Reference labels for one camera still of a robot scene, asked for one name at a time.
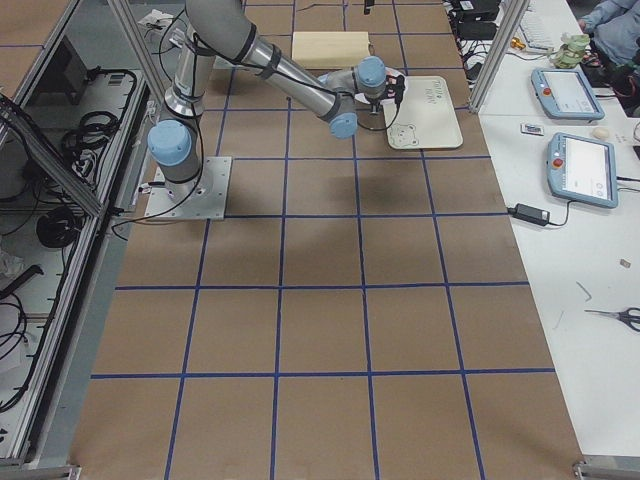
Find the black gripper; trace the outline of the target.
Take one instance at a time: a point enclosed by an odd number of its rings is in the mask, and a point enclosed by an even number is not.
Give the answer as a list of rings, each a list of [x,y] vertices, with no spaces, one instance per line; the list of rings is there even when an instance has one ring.
[[[369,113],[371,115],[377,115],[377,106],[379,106],[384,99],[384,92],[366,93],[365,99],[370,104]]]

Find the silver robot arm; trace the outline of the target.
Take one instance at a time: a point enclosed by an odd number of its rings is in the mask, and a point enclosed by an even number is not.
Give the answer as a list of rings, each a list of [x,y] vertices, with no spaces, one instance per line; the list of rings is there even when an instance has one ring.
[[[185,13],[189,27],[178,67],[164,94],[161,120],[148,136],[148,147],[171,184],[199,177],[202,161],[195,154],[196,126],[217,58],[283,91],[326,122],[338,139],[357,131],[356,95],[377,105],[389,91],[386,67],[377,56],[321,78],[311,75],[259,34],[238,1],[187,1]]]

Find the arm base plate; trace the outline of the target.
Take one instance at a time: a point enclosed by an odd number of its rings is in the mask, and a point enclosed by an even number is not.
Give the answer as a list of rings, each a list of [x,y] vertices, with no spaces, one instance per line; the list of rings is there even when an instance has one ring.
[[[207,156],[202,174],[187,183],[175,184],[166,181],[157,167],[154,181],[161,186],[150,188],[144,216],[151,221],[223,220],[231,169],[231,157]]]

